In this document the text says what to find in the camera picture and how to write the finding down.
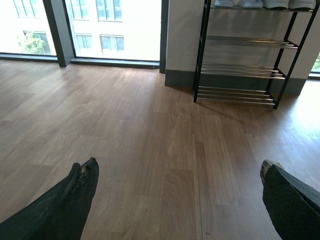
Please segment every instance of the white wall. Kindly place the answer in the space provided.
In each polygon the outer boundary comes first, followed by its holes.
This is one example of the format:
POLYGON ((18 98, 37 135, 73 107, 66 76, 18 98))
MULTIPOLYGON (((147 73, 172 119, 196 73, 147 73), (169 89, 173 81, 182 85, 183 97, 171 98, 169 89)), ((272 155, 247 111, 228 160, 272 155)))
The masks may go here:
MULTIPOLYGON (((166 69, 195 70, 203 6, 204 0, 170 0, 166 69)), ((298 43, 310 16, 309 13, 298 14, 291 41, 298 43)), ((211 9, 208 34, 283 39, 290 18, 289 12, 211 9)), ((308 77, 320 51, 319 24, 318 12, 292 78, 308 77)), ((204 61, 273 67, 278 52, 276 48, 211 45, 205 49, 204 61)), ((295 50, 286 49, 280 67, 287 69, 295 53, 295 50)))

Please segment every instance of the shelf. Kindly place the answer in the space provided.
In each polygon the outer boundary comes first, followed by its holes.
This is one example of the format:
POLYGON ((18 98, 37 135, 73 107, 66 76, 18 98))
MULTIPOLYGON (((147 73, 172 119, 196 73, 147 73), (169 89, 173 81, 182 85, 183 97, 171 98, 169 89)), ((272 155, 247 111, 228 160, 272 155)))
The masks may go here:
POLYGON ((246 11, 264 11, 264 12, 287 12, 287 13, 313 13, 313 10, 294 10, 294 9, 266 9, 266 8, 244 8, 241 6, 233 7, 217 7, 213 4, 210 5, 211 9, 224 9, 224 10, 246 10, 246 11))
POLYGON ((203 63, 202 74, 284 80, 285 76, 273 67, 203 63))
POLYGON ((197 98, 218 102, 232 102, 269 106, 275 105, 272 96, 266 94, 265 91, 260 90, 199 86, 197 98))
POLYGON ((266 38, 207 36, 206 44, 233 45, 244 47, 261 47, 277 49, 298 49, 298 46, 290 41, 274 40, 266 38))

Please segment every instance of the tree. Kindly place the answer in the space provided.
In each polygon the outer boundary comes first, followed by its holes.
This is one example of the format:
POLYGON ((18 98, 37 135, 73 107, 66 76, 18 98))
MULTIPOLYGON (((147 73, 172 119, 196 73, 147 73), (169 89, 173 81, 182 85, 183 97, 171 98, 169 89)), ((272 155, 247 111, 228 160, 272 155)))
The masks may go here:
POLYGON ((320 53, 315 60, 312 70, 318 70, 318 69, 320 69, 320 53))
POLYGON ((18 36, 18 45, 24 54, 42 54, 45 41, 35 37, 33 31, 28 31, 23 37, 18 36))

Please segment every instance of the white shoe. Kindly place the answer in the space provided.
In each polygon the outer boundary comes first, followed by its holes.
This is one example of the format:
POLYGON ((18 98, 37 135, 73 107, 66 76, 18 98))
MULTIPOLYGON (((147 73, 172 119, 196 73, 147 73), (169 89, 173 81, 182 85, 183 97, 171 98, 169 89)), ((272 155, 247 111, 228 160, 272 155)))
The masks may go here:
POLYGON ((235 5, 235 0, 216 0, 214 3, 215 7, 220 8, 232 8, 235 5))
POLYGON ((289 0, 262 0, 266 9, 288 9, 289 0))
POLYGON ((240 0, 237 5, 246 9, 261 9, 264 7, 261 0, 240 0))
POLYGON ((316 0, 289 0, 289 9, 314 9, 316 0))

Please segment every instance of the building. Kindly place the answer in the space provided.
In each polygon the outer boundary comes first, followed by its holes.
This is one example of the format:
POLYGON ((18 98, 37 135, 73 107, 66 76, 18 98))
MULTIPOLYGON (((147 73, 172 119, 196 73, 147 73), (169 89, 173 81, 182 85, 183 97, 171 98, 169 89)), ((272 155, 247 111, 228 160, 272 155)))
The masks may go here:
MULTIPOLYGON (((158 61, 160 55, 161 1, 148 9, 146 0, 66 0, 77 57, 158 61)), ((43 40, 36 54, 55 55, 41 0, 7 0, 1 3, 0 52, 29 54, 19 46, 28 32, 43 40)))

